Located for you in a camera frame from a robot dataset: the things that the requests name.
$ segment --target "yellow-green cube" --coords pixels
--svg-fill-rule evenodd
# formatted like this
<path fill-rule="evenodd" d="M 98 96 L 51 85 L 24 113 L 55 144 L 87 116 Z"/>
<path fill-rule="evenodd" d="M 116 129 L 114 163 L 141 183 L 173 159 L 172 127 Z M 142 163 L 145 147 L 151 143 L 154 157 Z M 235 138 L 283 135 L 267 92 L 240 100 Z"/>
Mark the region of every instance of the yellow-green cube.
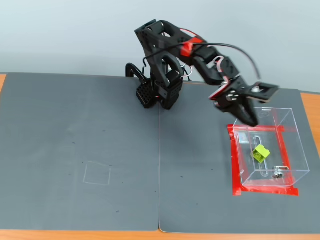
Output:
<path fill-rule="evenodd" d="M 253 157 L 259 162 L 263 163 L 263 161 L 269 156 L 270 151 L 266 149 L 263 145 L 259 144 L 254 150 L 253 150 Z"/>

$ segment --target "transparent plastic container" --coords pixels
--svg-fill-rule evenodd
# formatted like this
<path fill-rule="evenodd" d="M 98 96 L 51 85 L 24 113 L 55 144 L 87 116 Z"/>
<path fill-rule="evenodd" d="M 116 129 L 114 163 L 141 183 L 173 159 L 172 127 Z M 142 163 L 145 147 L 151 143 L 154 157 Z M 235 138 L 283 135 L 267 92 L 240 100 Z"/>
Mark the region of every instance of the transparent plastic container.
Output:
<path fill-rule="evenodd" d="M 245 186 L 292 186 L 310 170 L 291 108 L 256 107 L 259 125 L 238 119 L 233 125 L 241 182 Z M 270 154 L 259 163 L 253 151 L 263 145 Z"/>

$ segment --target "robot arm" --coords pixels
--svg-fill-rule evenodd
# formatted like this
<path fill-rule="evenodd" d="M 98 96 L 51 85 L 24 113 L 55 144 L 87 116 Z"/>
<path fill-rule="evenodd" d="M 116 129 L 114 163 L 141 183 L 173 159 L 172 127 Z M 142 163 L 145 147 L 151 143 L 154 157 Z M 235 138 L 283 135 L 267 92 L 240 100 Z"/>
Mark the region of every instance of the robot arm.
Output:
<path fill-rule="evenodd" d="M 143 106 L 149 108 L 160 101 L 162 107 L 170 109 L 177 101 L 184 77 L 179 59 L 194 66 L 208 85 L 221 86 L 209 97 L 219 110 L 231 113 L 249 126 L 258 125 L 252 99 L 268 102 L 278 91 L 278 87 L 260 82 L 248 86 L 233 62 L 214 46 L 232 47 L 243 52 L 241 49 L 228 44 L 207 43 L 193 32 L 191 33 L 195 37 L 182 30 L 188 31 L 163 20 L 153 20 L 135 30 L 146 55 L 143 63 L 148 61 L 151 74 L 147 78 L 136 66 L 128 63 L 126 76 L 136 75 L 140 79 L 141 85 L 136 95 Z"/>

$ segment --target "dark gray table mat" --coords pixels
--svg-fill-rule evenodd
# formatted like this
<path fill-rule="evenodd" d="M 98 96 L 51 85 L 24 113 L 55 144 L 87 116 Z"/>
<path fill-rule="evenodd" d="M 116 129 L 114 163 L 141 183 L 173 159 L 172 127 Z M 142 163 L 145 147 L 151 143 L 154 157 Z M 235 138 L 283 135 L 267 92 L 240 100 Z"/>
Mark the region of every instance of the dark gray table mat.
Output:
<path fill-rule="evenodd" d="M 7 75 L 0 229 L 154 231 L 159 107 L 124 77 Z"/>
<path fill-rule="evenodd" d="M 160 229 L 175 233 L 320 233 L 320 160 L 298 90 L 282 89 L 263 107 L 292 108 L 310 173 L 299 197 L 232 195 L 227 124 L 213 87 L 184 84 L 170 111 L 160 109 Z"/>

